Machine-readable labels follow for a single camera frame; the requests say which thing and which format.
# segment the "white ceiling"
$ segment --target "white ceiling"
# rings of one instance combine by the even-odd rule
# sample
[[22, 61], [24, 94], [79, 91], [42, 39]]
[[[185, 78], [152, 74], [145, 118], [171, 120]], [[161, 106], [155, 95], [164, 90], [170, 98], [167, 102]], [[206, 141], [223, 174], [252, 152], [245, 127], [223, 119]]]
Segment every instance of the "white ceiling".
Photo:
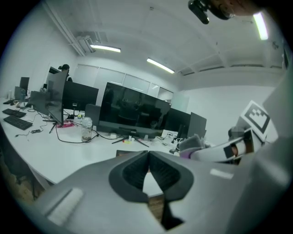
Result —
[[265, 21], [269, 39], [261, 41], [252, 16], [222, 21], [209, 14], [210, 23], [204, 25], [187, 3], [188, 0], [53, 1], [73, 35], [89, 35], [93, 41], [121, 48], [121, 54], [135, 50], [133, 56], [138, 59], [146, 61], [150, 57], [175, 72], [188, 74], [235, 65], [282, 66], [282, 37], [268, 17]]

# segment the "ceiling pipe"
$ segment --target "ceiling pipe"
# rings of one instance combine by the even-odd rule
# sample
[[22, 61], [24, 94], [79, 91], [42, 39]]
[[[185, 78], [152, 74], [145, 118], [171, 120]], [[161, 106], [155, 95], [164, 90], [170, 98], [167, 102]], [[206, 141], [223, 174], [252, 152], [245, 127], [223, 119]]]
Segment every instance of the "ceiling pipe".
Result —
[[71, 33], [70, 30], [68, 30], [66, 25], [63, 23], [62, 19], [58, 16], [58, 13], [56, 12], [52, 4], [48, 0], [43, 1], [42, 4], [45, 11], [49, 15], [49, 17], [52, 19], [54, 24], [58, 27], [62, 35], [68, 40], [69, 44], [77, 51], [77, 53], [80, 56], [85, 57], [86, 56], [85, 52], [83, 51], [83, 49], [77, 42], [74, 35]]

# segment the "white label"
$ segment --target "white label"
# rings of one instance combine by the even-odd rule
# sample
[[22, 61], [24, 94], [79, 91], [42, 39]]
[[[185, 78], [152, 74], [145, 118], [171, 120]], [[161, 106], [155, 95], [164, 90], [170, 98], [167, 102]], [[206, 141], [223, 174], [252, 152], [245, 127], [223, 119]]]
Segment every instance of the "white label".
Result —
[[214, 175], [219, 176], [219, 177], [221, 177], [223, 179], [228, 179], [228, 180], [232, 179], [233, 176], [234, 176], [234, 174], [227, 173], [227, 172], [224, 172], [224, 171], [220, 171], [220, 170], [217, 170], [217, 169], [211, 169], [210, 174], [213, 175], [213, 176]]

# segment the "wooden floor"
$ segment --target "wooden floor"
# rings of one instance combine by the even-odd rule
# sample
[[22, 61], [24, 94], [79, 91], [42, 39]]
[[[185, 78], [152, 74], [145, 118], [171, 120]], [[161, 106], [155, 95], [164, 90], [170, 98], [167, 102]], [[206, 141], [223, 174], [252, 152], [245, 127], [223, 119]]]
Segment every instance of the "wooden floor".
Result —
[[[33, 204], [35, 199], [37, 199], [42, 195], [42, 193], [44, 193], [44, 189], [36, 179], [34, 179], [33, 181], [35, 198], [33, 196], [32, 182], [29, 179], [24, 176], [21, 179], [20, 184], [18, 184], [16, 176], [9, 171], [9, 168], [5, 164], [4, 157], [1, 155], [1, 150], [0, 171], [2, 176], [4, 177], [4, 181], [6, 182], [8, 189], [11, 191], [11, 194], [15, 199], [21, 200], [28, 204]], [[162, 219], [163, 201], [163, 195], [149, 198], [149, 208], [159, 222]]]

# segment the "white desk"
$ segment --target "white desk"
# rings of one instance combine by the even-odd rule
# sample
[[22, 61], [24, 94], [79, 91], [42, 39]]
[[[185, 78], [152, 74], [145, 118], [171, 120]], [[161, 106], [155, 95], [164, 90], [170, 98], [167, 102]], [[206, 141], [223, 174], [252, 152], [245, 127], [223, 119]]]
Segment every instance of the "white desk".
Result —
[[[168, 153], [171, 149], [170, 146], [164, 146], [158, 139], [154, 140], [152, 144], [144, 142], [150, 146], [149, 148], [138, 142], [112, 144], [115, 140], [107, 140], [102, 137], [96, 137], [91, 142], [84, 144], [63, 143], [57, 139], [55, 129], [49, 134], [53, 126], [51, 122], [43, 127], [44, 131], [41, 133], [30, 133], [27, 137], [15, 137], [17, 134], [27, 134], [28, 131], [40, 129], [40, 126], [45, 125], [46, 122], [43, 122], [43, 118], [40, 115], [35, 117], [37, 112], [27, 112], [29, 109], [27, 108], [24, 111], [27, 115], [22, 117], [22, 119], [32, 121], [35, 117], [33, 126], [22, 131], [6, 123], [3, 119], [8, 115], [2, 111], [7, 108], [16, 108], [15, 106], [4, 105], [3, 102], [5, 101], [5, 99], [0, 98], [0, 124], [3, 127], [4, 133], [15, 151], [28, 164], [45, 189], [49, 185], [44, 178], [56, 184], [86, 165], [114, 158], [118, 149], [127, 151], [152, 150], [165, 153]], [[58, 128], [57, 131], [59, 138], [64, 141], [81, 142], [81, 127]], [[166, 138], [164, 141], [170, 142], [171, 140], [171, 138]], [[145, 177], [143, 191], [148, 196], [162, 193], [151, 173], [147, 173]]]

